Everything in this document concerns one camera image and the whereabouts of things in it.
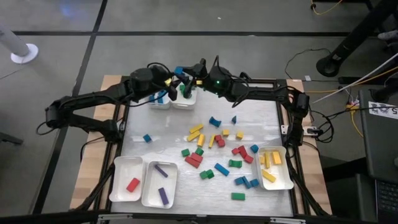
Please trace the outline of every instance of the white tabletop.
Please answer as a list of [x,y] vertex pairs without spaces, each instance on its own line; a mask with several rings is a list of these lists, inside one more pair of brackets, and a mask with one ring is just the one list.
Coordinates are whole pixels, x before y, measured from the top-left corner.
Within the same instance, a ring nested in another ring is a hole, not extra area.
[[[231,150],[242,144],[249,155],[249,146],[281,146],[276,103],[273,101],[246,100],[232,108],[232,103],[224,98],[199,89],[194,110],[157,110],[148,105],[131,108],[124,135],[122,156],[141,156],[146,163],[150,161],[174,162],[178,166],[177,188],[174,205],[170,209],[145,207],[141,200],[136,202],[114,202],[112,212],[128,213],[167,213],[191,215],[239,215],[239,216],[280,216],[292,217],[292,206],[288,190],[264,190],[260,186],[246,189],[235,185],[234,179],[245,175],[248,180],[257,178],[255,162],[243,162],[242,168],[228,167],[230,159],[242,160],[240,155],[232,155]],[[209,124],[210,117],[222,120],[215,128]],[[238,122],[231,122],[237,116]],[[196,169],[181,155],[181,150],[189,148],[194,152],[196,140],[187,142],[189,129],[203,123],[201,130],[206,136],[203,146],[203,162]],[[221,134],[228,129],[230,135],[224,148],[216,143],[211,149],[208,143],[212,134]],[[237,131],[244,132],[241,141],[235,140]],[[152,142],[146,143],[143,135],[149,134]],[[227,168],[227,177],[214,169],[216,163]],[[201,180],[199,173],[212,169],[215,177]],[[231,192],[246,194],[245,201],[231,200]]]

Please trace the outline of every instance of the purple block in tray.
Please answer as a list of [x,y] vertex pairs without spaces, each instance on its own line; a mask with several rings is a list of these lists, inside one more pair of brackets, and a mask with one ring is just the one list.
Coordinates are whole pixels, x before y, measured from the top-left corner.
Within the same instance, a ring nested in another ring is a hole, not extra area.
[[162,187],[159,189],[160,197],[162,198],[163,205],[167,205],[169,203],[169,200],[167,199],[166,192],[164,191],[164,188]]
[[155,169],[157,169],[157,171],[159,171],[164,177],[168,177],[169,176],[158,165],[155,165]]

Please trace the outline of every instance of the label sticker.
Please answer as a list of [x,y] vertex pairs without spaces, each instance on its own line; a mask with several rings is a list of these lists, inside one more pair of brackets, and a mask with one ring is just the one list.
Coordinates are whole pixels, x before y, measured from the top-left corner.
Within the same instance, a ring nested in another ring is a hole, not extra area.
[[375,107],[383,107],[383,106],[394,106],[388,105],[386,103],[376,103],[369,101],[369,113],[377,116],[383,116],[387,118],[398,119],[398,108],[375,108]]

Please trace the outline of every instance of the red block in tray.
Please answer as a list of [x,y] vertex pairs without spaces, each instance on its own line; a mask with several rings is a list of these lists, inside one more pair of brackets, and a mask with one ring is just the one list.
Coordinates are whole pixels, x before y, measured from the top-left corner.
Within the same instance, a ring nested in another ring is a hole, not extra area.
[[244,158],[244,160],[248,163],[252,163],[253,162],[253,157],[246,155],[246,157]]
[[127,189],[128,191],[130,191],[130,192],[133,192],[134,189],[136,189],[136,187],[138,186],[138,184],[139,184],[139,179],[133,178],[133,179],[131,180],[130,184],[126,187],[126,189]]
[[246,158],[246,156],[248,155],[248,153],[246,152],[246,149],[244,148],[244,146],[239,146],[238,147],[239,152],[241,153],[242,158]]
[[223,137],[221,137],[221,135],[218,134],[218,135],[216,135],[216,136],[214,137],[214,139],[216,140],[216,142],[218,142],[219,140],[223,140]]
[[238,153],[239,153],[239,149],[238,148],[232,149],[232,154],[236,155]]
[[224,147],[224,146],[225,146],[225,141],[224,141],[224,139],[219,140],[219,141],[217,142],[217,144],[218,144],[218,147]]
[[199,156],[198,154],[196,154],[194,152],[191,154],[191,158],[196,160],[196,161],[198,161],[198,162],[201,162],[203,160],[202,156]]
[[193,166],[196,167],[196,168],[198,168],[199,165],[200,165],[200,162],[198,162],[198,161],[192,159],[192,158],[189,157],[189,156],[187,156],[187,157],[185,158],[185,161],[186,161],[187,163],[193,165]]

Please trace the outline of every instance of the white pole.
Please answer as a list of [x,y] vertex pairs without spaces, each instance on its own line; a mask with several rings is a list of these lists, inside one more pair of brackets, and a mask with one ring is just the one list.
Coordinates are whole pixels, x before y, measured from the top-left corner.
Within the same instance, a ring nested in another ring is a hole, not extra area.
[[0,43],[11,51],[11,60],[18,64],[32,61],[39,53],[39,49],[34,44],[25,44],[11,30],[0,25]]

